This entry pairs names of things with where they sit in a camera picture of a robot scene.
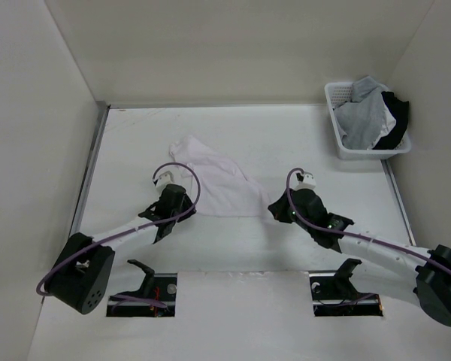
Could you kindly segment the grey tank top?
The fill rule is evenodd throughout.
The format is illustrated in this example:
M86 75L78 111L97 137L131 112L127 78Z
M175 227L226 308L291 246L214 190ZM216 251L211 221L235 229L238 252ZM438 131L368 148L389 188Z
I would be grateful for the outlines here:
M370 76L352 84L349 102L334 110L341 128L341 141L350 150L368 150L374 147L384 120L384 87Z

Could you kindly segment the left metal table rail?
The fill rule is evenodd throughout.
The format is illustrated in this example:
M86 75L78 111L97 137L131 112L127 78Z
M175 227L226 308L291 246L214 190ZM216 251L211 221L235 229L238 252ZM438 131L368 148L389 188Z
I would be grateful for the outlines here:
M86 167L83 174L82 183L80 186L79 197L74 209L74 216L71 223L69 235L73 235L80 229L80 224L83 219L83 212L86 207L86 201L89 194L89 188L92 182L95 164L98 158L98 152L101 146L101 140L104 134L104 128L107 121L107 116L110 110L110 105L105 101L97 101L98 116L95 122L95 129L92 137L92 143L89 149L89 154L86 161Z

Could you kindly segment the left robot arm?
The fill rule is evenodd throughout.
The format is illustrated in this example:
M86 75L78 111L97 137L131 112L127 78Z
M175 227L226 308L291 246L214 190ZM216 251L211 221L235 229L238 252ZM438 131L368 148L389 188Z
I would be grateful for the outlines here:
M182 186L169 184L133 221L95 236L74 233L38 289L80 314L90 313L105 296L118 251L134 253L140 247L157 244L177 223L196 213L197 202Z

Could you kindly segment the metal table rail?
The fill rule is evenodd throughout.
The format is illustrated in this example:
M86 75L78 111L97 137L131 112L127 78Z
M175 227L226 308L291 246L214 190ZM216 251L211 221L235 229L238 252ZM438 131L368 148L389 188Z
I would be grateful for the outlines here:
M73 235L80 229L80 224L83 219L83 212L86 207L86 201L89 194L89 188L92 182L95 164L98 158L98 152L101 146L101 140L104 134L104 128L107 121L107 116L110 110L110 105L105 101L97 101L98 116L95 122L95 129L92 137L92 143L89 149L89 154L86 161L86 167L83 174L82 183L80 186L79 197L74 209L74 216L71 223L69 235Z
M404 224L404 228L407 231L409 242L412 245L416 246L416 239L414 237L413 230L411 228L410 221L409 221L409 218L407 216L407 212L406 212L406 209L405 209L405 206L404 206L404 203L403 203L403 200L402 200L399 188L398 188L397 181L395 179L395 175L394 175L392 167L390 165L390 162L387 159L383 159L381 161L381 165L383 167L383 171L384 171L384 174L386 176L389 188L390 188L390 190L391 190L391 192L392 192L392 194L394 196L395 205L396 205L396 207L399 210L399 213L401 215L401 219L402 219L402 222Z

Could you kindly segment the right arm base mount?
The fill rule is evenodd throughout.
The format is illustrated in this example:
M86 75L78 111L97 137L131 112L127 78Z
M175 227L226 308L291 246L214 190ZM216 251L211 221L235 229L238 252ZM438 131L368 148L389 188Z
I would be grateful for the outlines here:
M380 297L358 292L350 281L361 264L359 259L347 259L338 270L309 274L315 317L383 316Z

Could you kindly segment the black tank top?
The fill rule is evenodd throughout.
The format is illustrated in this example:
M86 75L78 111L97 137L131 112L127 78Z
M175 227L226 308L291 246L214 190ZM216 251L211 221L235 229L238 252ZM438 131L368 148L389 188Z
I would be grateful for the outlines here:
M374 150L394 150L396 149L407 131L410 116L410 102L398 99L393 92L382 92L383 101L396 119L395 128L384 138L377 139Z

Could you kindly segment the white tank top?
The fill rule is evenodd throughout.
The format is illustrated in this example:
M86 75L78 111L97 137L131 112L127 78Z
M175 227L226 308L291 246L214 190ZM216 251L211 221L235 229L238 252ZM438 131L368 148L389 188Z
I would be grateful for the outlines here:
M380 140L381 138L384 138L387 135L389 135L389 133L395 128L395 126L396 119L393 117L391 112L388 109L386 109L384 112L384 120L380 127L380 133L377 139Z

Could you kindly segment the right metal table rail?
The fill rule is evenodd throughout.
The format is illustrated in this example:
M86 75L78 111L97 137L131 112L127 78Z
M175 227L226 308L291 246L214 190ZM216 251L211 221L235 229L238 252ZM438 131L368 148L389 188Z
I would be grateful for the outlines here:
M412 245L416 246L416 239L414 237L413 230L411 228L410 221L409 221L409 218L407 216L407 212L406 212L406 209L405 209L405 206L404 206L404 203L403 203L403 200L402 200L399 188L398 188L397 181L395 179L395 175L394 175L392 167L390 165L390 162L387 159L383 159L381 161L381 165L383 167L383 171L384 171L384 174L386 176L389 188L390 188L390 190L391 190L391 192L392 192L392 194L394 196L395 205L396 205L396 207L399 210L399 213L401 215L401 219L402 219L402 222L404 224L404 228L407 231L409 242Z

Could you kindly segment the pale pink tank top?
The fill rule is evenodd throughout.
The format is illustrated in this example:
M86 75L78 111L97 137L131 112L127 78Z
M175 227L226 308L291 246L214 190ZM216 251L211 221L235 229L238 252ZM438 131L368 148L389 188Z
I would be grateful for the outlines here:
M197 212L212 217L265 217L270 198L265 188L232 159L186 136L169 147L175 162L198 176L201 195Z

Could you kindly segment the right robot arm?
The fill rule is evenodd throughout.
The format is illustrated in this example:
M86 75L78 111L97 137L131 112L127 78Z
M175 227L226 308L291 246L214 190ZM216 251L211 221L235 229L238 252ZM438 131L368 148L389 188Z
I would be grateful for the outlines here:
M396 244L358 233L350 218L326 210L309 189L287 189L268 206L273 218L295 223L321 247L349 258L336 271L335 292L379 293L421 308L430 318L451 327L451 249Z

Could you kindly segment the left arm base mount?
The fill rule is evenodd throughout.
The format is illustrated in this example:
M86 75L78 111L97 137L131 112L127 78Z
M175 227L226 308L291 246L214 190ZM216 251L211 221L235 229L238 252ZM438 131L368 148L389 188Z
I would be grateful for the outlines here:
M174 317L178 274L157 273L129 259L110 279L107 317Z

